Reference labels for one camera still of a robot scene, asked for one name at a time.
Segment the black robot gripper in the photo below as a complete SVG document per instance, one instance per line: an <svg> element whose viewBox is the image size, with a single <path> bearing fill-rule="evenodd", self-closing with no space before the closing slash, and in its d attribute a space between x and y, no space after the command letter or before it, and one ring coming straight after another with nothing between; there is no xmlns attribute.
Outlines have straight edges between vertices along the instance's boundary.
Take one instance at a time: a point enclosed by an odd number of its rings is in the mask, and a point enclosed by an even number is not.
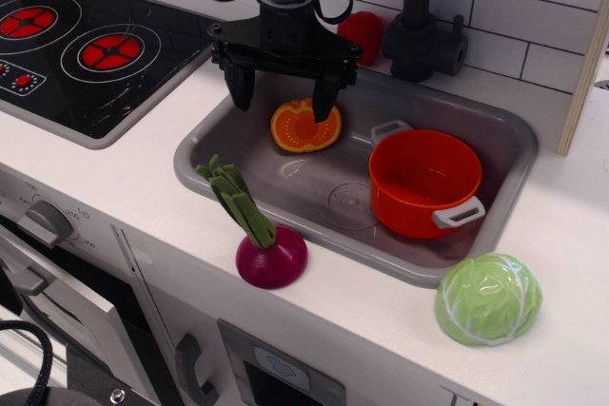
<svg viewBox="0 0 609 406"><path fill-rule="evenodd" d="M316 80L314 121L326 121L342 87L356 82L362 47L321 24L319 0L257 1L257 16L208 28L233 104L249 110L256 71L288 74Z"/></svg>

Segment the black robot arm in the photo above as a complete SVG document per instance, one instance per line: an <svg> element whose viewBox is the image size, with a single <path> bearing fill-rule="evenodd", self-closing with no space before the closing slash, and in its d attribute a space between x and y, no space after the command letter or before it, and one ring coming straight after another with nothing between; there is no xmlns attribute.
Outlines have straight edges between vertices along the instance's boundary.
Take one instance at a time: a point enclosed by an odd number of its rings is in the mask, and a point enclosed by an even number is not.
<svg viewBox="0 0 609 406"><path fill-rule="evenodd" d="M257 71L281 73L314 80L314 119L326 120L340 90L356 81L362 47L325 28L319 0L256 1L258 16L207 30L234 105L249 109Z"/></svg>

